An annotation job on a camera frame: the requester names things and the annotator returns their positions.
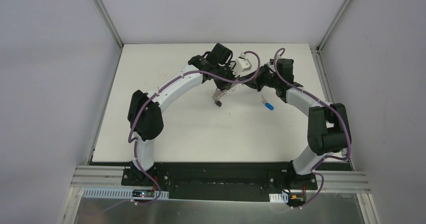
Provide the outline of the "keyring with keys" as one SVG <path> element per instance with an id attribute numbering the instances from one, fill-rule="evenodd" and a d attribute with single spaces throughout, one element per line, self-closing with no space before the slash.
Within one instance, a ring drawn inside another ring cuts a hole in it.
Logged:
<path id="1" fill-rule="evenodd" d="M 224 96 L 226 93 L 228 92 L 233 92 L 236 89 L 236 84 L 232 84 L 231 87 L 229 89 L 225 89 L 225 90 L 220 90 L 220 89 L 216 89 L 215 92 L 212 95 L 212 100 L 214 101 L 215 105 L 218 107 L 222 106 L 222 102 L 220 101 L 220 98 L 222 96 Z"/>

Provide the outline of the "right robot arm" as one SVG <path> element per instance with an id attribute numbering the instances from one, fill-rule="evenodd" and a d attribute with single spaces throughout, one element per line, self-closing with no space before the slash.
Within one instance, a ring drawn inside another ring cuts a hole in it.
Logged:
<path id="1" fill-rule="evenodd" d="M 275 89 L 285 103 L 300 110 L 308 118 L 307 147 L 290 162 L 284 182 L 297 189 L 312 177 L 313 170 L 326 156 L 342 151 L 351 143 L 346 108 L 341 103 L 326 103 L 302 89 L 294 81 L 292 59 L 270 60 L 260 67 L 258 75 L 246 85 L 257 91 Z"/>

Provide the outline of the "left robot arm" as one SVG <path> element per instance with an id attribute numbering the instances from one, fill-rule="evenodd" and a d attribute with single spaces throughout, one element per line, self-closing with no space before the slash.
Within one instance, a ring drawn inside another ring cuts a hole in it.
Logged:
<path id="1" fill-rule="evenodd" d="M 217 90 L 231 89 L 242 73 L 251 69 L 245 54 L 233 60 L 233 52 L 217 43 L 211 51 L 189 59 L 184 68 L 167 83 L 148 92 L 137 90 L 132 94 L 127 119 L 130 122 L 128 142 L 134 144 L 132 164 L 136 167 L 134 179 L 141 186 L 153 180 L 150 168 L 154 164 L 154 140 L 164 128 L 163 113 L 189 90 L 213 80 Z"/>

